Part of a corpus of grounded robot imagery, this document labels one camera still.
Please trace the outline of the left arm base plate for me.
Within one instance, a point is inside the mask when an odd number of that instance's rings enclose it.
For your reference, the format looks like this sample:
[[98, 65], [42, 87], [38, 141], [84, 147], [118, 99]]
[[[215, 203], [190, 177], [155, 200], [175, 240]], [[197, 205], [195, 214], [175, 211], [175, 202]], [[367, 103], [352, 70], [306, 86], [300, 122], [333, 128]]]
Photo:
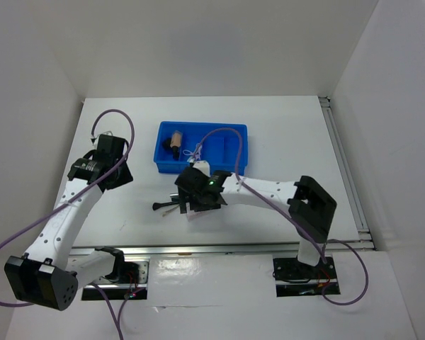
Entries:
[[100, 277], [94, 283], [111, 301], [146, 300], [149, 278], [149, 261], [134, 259], [125, 262], [119, 279], [109, 280]]

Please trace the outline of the silver hair clip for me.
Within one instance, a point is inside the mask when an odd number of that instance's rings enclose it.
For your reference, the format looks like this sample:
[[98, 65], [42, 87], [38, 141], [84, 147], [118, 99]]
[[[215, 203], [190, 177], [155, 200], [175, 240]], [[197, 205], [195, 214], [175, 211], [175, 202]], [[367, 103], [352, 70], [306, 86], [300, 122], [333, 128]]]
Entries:
[[166, 217], [167, 215], [169, 215], [169, 214], [171, 214], [171, 213], [173, 213], [173, 212], [177, 211], [178, 209], [179, 209], [179, 206], [177, 205], [177, 206], [175, 206], [174, 208], [171, 208], [171, 209], [169, 209], [169, 210], [164, 211], [164, 212], [161, 214], [161, 216], [162, 216], [162, 217]]

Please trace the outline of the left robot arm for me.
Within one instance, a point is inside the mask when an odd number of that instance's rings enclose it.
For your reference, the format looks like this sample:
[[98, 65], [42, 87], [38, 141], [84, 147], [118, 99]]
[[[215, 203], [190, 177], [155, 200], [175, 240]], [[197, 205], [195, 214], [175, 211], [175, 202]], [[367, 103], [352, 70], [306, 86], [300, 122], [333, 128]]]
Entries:
[[79, 231], [101, 196], [133, 180], [126, 163], [129, 142], [100, 135], [96, 148], [71, 166], [56, 213], [22, 256], [10, 256], [4, 271], [17, 300], [63, 311], [78, 289], [104, 277], [116, 283], [125, 276], [124, 253], [96, 247], [86, 258], [69, 261]]

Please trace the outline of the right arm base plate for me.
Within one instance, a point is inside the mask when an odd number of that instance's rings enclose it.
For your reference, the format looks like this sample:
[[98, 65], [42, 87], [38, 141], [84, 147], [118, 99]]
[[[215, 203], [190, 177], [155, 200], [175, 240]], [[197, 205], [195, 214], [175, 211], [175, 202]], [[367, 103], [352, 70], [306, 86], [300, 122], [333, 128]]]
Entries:
[[326, 263], [319, 261], [316, 266], [308, 266], [296, 258], [274, 258], [276, 296], [286, 298], [321, 295], [323, 288], [326, 288], [327, 295], [339, 295], [341, 292], [334, 260], [331, 256], [326, 260]]

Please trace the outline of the purple eyelash curler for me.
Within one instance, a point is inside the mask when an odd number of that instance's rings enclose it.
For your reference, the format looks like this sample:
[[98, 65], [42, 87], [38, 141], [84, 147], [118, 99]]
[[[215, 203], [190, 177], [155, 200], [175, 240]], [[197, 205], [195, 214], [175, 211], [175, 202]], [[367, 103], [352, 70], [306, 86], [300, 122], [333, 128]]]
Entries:
[[203, 145], [201, 143], [198, 143], [195, 146], [194, 150], [184, 149], [183, 155], [187, 156], [187, 162], [192, 163], [192, 162], [200, 161], [201, 160], [202, 148], [203, 148]]

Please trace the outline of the clear packet with print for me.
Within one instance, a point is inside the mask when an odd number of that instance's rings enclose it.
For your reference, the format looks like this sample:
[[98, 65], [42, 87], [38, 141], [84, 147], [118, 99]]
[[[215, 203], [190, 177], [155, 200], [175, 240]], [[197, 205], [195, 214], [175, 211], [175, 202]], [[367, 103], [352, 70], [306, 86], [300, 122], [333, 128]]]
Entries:
[[187, 220], [189, 222], [194, 221], [194, 219], [196, 219], [198, 216], [199, 216], [199, 213], [198, 212], [188, 212], [186, 214], [186, 218], [187, 218]]

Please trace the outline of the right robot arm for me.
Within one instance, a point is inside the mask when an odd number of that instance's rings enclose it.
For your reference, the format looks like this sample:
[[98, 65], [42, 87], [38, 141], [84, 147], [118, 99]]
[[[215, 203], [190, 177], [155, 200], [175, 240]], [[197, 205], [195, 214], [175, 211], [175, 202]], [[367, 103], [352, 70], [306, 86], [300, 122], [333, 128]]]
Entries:
[[328, 241], [337, 202], [310, 176], [297, 181], [266, 181], [229, 171], [207, 176], [194, 166], [186, 167], [175, 180], [181, 212], [205, 212], [226, 205], [270, 208], [291, 223], [300, 236], [295, 270], [312, 277], [319, 263], [326, 263]]

